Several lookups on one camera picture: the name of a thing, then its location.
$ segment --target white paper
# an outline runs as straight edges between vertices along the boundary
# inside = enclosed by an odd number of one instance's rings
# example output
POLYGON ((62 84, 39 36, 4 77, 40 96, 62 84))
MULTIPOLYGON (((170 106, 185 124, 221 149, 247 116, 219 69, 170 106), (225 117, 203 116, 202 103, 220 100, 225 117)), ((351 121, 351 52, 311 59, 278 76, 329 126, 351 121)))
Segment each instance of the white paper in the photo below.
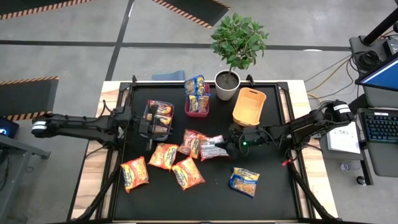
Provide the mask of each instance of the white paper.
POLYGON ((330 150, 361 153, 354 121, 347 126, 331 130, 327 138, 330 150))

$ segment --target computer monitor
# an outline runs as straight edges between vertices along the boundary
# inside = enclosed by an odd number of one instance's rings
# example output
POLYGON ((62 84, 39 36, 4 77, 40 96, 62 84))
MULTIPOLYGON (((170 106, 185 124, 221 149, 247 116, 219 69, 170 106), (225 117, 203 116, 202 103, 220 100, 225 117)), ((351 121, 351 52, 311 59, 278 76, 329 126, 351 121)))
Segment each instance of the computer monitor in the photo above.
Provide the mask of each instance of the computer monitor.
POLYGON ((398 53, 367 74, 359 76, 355 84, 398 91, 398 53))
POLYGON ((19 124, 0 117, 0 135, 14 138, 19 128, 19 124))

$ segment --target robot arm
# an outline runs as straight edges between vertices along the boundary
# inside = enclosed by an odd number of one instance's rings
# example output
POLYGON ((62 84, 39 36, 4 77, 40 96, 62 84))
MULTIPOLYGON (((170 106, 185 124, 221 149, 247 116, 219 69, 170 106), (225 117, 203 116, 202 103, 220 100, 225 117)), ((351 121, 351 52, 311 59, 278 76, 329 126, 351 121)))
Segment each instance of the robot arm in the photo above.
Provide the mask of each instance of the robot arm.
POLYGON ((33 122, 32 134, 37 138, 70 136, 98 141, 103 146, 114 144, 119 136, 112 116, 86 118, 61 114, 45 114, 33 122))
POLYGON ((253 126, 242 128, 237 124, 229 127, 226 142, 218 144, 227 150, 231 157, 242 154, 242 148, 258 146, 266 142, 281 141, 291 135, 291 149, 298 149, 308 143, 314 134, 324 135, 334 128, 349 125, 354 115, 345 102, 326 101, 309 114, 292 120, 281 126, 253 126))
POLYGON ((86 116, 68 116, 62 114, 45 114, 33 120, 32 134, 37 138, 51 138, 54 136, 70 136, 95 140, 104 147, 117 146, 124 134, 124 131, 134 124, 138 124, 138 132, 148 136, 147 150, 152 149, 152 141, 159 136, 168 133, 156 133, 155 127, 160 126, 171 130, 156 116, 157 105, 149 107, 148 112, 152 114, 151 119, 138 117, 132 107, 132 97, 134 93, 136 78, 133 77, 132 83, 124 89, 119 90, 119 95, 123 97, 125 90, 128 91, 124 106, 119 106, 112 111, 106 106, 98 118, 87 118, 86 116), (104 110, 111 112, 110 115, 102 115, 104 110))

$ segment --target orange noodle package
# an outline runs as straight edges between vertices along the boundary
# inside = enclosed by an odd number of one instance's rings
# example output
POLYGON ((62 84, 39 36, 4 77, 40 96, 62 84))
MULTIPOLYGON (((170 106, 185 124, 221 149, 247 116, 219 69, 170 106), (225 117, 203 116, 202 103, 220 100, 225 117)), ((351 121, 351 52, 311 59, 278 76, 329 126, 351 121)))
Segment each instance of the orange noodle package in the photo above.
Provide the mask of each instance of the orange noodle package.
POLYGON ((175 160, 178 145, 159 143, 148 164, 170 170, 175 160))
POLYGON ((124 188, 127 193, 130 193, 130 190, 138 185, 149 183, 148 171, 143 156, 138 159, 122 163, 120 166, 123 170, 124 188))
POLYGON ((201 140, 205 138, 206 136, 202 133, 186 129, 184 134, 184 142, 178 148, 178 151, 194 159, 198 159, 200 153, 201 140))
POLYGON ((172 166, 172 170, 182 190, 205 182, 191 157, 188 157, 172 166))

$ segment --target plant stem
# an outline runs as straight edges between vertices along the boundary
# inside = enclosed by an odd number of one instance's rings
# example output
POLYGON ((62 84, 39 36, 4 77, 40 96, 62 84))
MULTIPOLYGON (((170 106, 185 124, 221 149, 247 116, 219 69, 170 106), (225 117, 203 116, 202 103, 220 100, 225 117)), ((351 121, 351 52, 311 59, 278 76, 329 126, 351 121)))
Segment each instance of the plant stem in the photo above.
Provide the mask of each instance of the plant stem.
POLYGON ((229 66, 229 72, 228 72, 228 77, 226 77, 225 83, 227 83, 229 76, 231 75, 231 70, 232 70, 232 65, 229 66))

